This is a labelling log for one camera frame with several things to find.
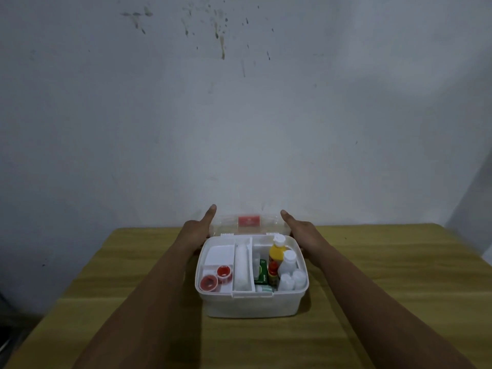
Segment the person's right hand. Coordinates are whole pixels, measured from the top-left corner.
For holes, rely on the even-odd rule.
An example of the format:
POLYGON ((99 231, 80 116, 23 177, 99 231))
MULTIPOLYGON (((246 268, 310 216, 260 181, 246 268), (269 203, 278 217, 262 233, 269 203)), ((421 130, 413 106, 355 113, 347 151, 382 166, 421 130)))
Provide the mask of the person's right hand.
POLYGON ((311 263, 320 269, 323 268, 330 245, 316 227, 311 222, 304 221, 300 229, 291 231, 291 236, 298 242, 311 263))

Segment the person's left hand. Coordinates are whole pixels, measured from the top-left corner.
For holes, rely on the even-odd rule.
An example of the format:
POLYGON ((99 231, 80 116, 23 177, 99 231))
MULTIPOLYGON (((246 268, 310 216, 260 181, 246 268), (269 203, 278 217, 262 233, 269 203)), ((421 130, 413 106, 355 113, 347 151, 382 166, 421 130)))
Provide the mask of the person's left hand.
POLYGON ((201 249, 210 237, 211 226, 203 227, 200 225, 200 220, 189 220, 184 223, 172 245, 173 251, 190 258, 201 249))

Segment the clear box lid red label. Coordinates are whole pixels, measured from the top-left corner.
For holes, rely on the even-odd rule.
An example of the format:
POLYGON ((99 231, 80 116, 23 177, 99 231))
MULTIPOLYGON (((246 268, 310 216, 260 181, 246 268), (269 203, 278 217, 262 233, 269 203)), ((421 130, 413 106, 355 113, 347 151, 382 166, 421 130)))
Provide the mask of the clear box lid red label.
POLYGON ((221 235, 290 235, 291 229, 278 216, 242 214, 218 216, 212 220, 209 236, 221 235))

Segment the person's left forearm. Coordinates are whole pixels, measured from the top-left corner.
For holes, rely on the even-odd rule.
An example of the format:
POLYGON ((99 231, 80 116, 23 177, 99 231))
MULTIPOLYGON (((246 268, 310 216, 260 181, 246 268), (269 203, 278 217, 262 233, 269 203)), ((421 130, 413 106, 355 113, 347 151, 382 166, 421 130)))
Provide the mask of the person's left forearm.
POLYGON ((167 369, 187 264, 206 238, 179 236, 105 321, 72 369, 167 369))

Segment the person's right forearm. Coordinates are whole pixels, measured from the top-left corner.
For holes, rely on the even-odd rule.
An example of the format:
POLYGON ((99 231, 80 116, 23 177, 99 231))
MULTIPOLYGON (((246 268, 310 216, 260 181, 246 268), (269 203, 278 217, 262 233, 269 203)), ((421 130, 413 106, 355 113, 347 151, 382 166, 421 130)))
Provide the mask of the person's right forearm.
POLYGON ((323 238, 303 248, 320 267, 378 369, 477 369, 449 341, 387 294, 323 238))

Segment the yellow bottle white cap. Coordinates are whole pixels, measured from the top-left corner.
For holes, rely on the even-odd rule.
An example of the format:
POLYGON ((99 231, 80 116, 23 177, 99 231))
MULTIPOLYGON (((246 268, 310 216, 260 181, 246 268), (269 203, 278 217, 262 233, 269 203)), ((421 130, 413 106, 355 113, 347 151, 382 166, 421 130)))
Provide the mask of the yellow bottle white cap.
POLYGON ((269 249, 268 264, 275 262, 278 266, 281 265, 284 259, 284 253, 288 250, 286 247, 285 235, 276 233, 273 237, 273 245, 269 249))

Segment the white inner tray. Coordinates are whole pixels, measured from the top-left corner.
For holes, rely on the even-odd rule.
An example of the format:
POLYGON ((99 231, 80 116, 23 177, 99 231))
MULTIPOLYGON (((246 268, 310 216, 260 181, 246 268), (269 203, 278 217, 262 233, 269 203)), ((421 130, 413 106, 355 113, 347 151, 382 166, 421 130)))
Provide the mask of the white inner tray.
POLYGON ((204 243, 195 270, 195 289, 199 293, 201 299, 205 302, 229 302, 233 299, 252 297, 255 294, 253 270, 252 270, 252 250, 253 236, 252 235, 221 235, 210 237, 204 243), (235 250, 238 244, 246 244, 249 254, 249 278, 251 291, 237 292, 234 291, 234 263, 235 250), (226 265, 232 268, 232 282, 225 285, 219 285, 216 292, 202 292, 199 289, 201 278, 206 274, 217 275, 217 268, 226 265))

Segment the large white plastic bottle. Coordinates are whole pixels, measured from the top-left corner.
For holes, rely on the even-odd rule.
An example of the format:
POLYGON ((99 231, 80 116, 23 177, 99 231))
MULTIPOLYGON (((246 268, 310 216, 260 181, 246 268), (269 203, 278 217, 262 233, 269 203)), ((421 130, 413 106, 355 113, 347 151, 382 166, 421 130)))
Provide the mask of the large white plastic bottle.
POLYGON ((295 251, 288 249, 283 253, 278 275, 280 278, 285 274, 292 275, 295 270, 297 270, 297 254, 295 251))

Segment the green medicine carton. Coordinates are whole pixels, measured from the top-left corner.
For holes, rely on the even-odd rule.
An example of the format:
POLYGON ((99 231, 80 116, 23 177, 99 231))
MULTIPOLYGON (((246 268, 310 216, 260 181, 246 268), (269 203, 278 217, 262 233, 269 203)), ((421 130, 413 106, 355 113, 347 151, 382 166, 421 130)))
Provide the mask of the green medicine carton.
POLYGON ((253 261, 253 279, 255 285, 268 285, 268 262, 265 259, 253 261))

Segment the white bandage roll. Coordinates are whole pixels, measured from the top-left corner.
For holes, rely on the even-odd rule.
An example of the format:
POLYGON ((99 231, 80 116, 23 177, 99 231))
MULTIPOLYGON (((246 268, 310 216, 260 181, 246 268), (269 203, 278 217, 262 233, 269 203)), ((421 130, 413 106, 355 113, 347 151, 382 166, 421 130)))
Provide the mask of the white bandage roll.
POLYGON ((237 292, 251 291, 249 278, 249 254, 246 244, 238 244, 236 246, 233 288, 234 291, 237 292))

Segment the white plastic medicine box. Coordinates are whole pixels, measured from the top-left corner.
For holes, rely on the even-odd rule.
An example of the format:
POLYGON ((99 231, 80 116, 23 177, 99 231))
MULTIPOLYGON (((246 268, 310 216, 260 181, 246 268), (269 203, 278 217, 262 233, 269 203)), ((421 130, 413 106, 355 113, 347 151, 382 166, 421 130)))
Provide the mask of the white plastic medicine box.
MULTIPOLYGON (((269 248, 273 245, 272 235, 252 235, 254 255, 267 259, 269 248)), ((205 302, 203 307, 207 316, 216 318, 276 318, 295 315, 300 307, 301 300, 309 289, 310 281, 301 249, 293 237, 286 236, 286 246, 297 254, 297 269, 304 274, 302 287, 295 285, 293 291, 273 293, 258 293, 252 297, 233 299, 229 302, 205 302)))

